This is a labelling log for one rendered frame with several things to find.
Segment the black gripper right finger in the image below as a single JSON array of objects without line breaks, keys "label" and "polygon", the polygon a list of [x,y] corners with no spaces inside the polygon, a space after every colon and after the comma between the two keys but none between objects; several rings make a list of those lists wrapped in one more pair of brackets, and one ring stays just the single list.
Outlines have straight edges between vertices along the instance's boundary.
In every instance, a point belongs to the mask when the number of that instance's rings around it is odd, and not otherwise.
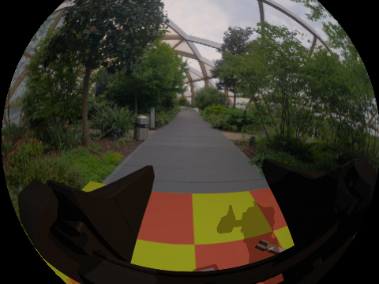
[{"label": "black gripper right finger", "polygon": [[281,209],[294,245],[309,237],[338,184],[351,173],[354,160],[327,174],[314,173],[272,159],[262,163],[262,173]]}]

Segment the tan two-pronged fork-shaped bar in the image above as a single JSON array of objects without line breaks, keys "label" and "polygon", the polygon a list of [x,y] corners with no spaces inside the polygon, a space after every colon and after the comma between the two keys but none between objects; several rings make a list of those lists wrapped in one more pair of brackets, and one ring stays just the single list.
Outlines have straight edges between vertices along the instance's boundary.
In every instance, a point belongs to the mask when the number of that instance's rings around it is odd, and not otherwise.
[{"label": "tan two-pronged fork-shaped bar", "polygon": [[268,250],[271,250],[271,252],[275,252],[275,253],[283,252],[284,250],[286,250],[285,248],[278,247],[277,245],[271,244],[268,241],[263,240],[263,239],[261,239],[260,242],[268,244],[266,245],[266,247],[261,244],[258,244],[257,247],[260,247],[260,249],[268,249]]}]

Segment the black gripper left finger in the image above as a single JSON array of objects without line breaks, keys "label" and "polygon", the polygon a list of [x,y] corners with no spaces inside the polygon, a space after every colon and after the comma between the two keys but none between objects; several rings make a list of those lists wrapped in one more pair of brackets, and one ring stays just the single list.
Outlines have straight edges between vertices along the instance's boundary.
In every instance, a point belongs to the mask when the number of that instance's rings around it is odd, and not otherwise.
[{"label": "black gripper left finger", "polygon": [[48,180],[58,206],[79,215],[118,259],[132,262],[133,249],[154,183],[152,165],[92,192]]}]

